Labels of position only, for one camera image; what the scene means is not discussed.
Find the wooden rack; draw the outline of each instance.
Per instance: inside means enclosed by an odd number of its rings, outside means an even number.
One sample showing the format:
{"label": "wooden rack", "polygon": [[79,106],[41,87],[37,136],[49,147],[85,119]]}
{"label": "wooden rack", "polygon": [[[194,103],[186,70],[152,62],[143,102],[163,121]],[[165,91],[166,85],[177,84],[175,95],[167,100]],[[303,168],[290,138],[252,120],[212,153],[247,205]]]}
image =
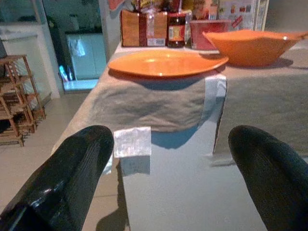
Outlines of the wooden rack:
{"label": "wooden rack", "polygon": [[[0,59],[0,65],[4,65],[6,71],[6,76],[0,79],[0,120],[9,120],[11,125],[0,133],[0,143],[17,141],[23,146],[23,134],[29,131],[35,132],[38,118],[46,118],[45,109],[26,55],[9,55]],[[30,95],[26,94],[24,89],[24,83],[28,80],[34,92]],[[34,96],[38,102],[36,111],[31,110],[30,102],[33,99],[31,96]]]}

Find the red box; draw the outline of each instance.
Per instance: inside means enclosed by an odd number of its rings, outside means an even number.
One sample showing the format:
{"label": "red box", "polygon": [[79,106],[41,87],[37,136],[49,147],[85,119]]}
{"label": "red box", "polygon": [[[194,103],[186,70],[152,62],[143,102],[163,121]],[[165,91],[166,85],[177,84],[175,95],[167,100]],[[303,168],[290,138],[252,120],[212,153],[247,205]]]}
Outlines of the red box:
{"label": "red box", "polygon": [[230,25],[231,20],[192,20],[190,22],[192,48],[204,51],[217,50],[217,48],[202,35],[202,32],[226,32]]}

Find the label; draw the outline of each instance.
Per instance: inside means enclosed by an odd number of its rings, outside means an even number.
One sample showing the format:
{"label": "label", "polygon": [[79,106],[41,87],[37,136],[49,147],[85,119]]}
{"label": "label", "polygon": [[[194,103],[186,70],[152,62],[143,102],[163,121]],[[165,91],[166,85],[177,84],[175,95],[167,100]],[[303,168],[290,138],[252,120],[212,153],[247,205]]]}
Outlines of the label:
{"label": "label", "polygon": [[169,41],[184,41],[185,25],[169,26]]}
{"label": "label", "polygon": [[238,26],[238,24],[240,24],[243,21],[243,17],[239,16],[238,18],[235,19],[235,21],[233,23],[231,23],[231,26],[233,28],[236,28]]}
{"label": "label", "polygon": [[149,38],[148,39],[148,46],[149,47],[162,47],[165,46],[166,40],[164,38]]}
{"label": "label", "polygon": [[217,15],[216,14],[209,14],[208,19],[209,20],[217,20]]}
{"label": "label", "polygon": [[154,36],[154,27],[155,27],[154,14],[148,14],[147,19],[146,19],[146,36],[147,37]]}

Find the jar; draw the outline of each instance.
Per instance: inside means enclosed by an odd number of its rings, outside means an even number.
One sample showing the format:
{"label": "jar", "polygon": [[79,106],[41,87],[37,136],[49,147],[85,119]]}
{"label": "jar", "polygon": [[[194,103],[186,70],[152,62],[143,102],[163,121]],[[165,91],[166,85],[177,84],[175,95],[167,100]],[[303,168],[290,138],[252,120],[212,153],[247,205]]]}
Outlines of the jar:
{"label": "jar", "polygon": [[179,48],[185,45],[185,17],[184,13],[168,14],[168,47]]}

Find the orange plate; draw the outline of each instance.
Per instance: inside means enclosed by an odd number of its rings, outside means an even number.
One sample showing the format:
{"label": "orange plate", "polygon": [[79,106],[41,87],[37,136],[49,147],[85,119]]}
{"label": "orange plate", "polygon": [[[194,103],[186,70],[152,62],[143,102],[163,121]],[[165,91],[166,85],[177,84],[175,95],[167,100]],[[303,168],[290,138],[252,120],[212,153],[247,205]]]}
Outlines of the orange plate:
{"label": "orange plate", "polygon": [[154,50],[129,54],[109,63],[109,68],[151,78],[184,77],[213,70],[228,61],[221,55]]}

